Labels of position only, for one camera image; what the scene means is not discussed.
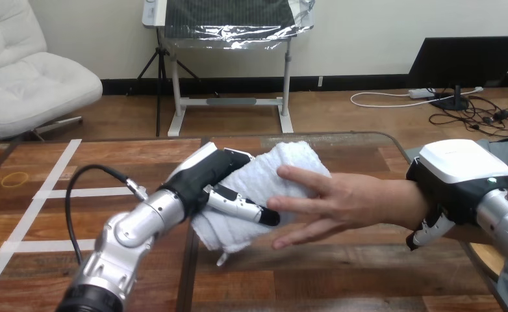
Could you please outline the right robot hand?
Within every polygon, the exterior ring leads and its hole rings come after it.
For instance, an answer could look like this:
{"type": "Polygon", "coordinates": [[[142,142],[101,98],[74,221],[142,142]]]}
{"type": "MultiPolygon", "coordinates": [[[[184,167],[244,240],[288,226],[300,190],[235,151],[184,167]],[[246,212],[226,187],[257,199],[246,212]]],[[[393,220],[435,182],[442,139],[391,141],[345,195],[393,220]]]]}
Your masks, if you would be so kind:
{"type": "Polygon", "coordinates": [[[508,187],[508,165],[473,140],[441,140],[418,152],[406,178],[431,203],[423,221],[406,238],[408,247],[415,250],[455,226],[476,227],[476,209],[483,197],[508,187]]]}

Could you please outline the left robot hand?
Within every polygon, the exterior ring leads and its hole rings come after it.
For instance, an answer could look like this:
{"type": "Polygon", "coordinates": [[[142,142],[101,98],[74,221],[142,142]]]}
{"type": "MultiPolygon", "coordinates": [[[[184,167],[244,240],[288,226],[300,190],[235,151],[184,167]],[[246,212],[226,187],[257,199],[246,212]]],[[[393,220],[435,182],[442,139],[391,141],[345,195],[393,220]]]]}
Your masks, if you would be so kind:
{"type": "Polygon", "coordinates": [[[208,142],[182,162],[159,190],[169,190],[181,200],[185,217],[208,207],[224,216],[269,227],[278,226],[281,221],[279,213],[221,184],[228,175],[254,159],[250,153],[231,148],[218,149],[213,142],[208,142]]]}

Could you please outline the person's hand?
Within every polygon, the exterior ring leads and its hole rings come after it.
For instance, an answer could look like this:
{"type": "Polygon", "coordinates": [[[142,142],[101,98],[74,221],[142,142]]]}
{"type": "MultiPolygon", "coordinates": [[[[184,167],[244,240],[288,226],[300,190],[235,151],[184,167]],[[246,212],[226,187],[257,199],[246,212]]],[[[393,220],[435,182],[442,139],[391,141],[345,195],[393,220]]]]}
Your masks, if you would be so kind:
{"type": "Polygon", "coordinates": [[[313,198],[273,197],[267,207],[279,212],[318,215],[319,219],[274,240],[276,250],[325,239],[347,229],[393,221],[392,206],[410,193],[408,181],[383,180],[368,175],[334,174],[327,177],[294,166],[281,166],[277,175],[307,187],[313,198]]]}

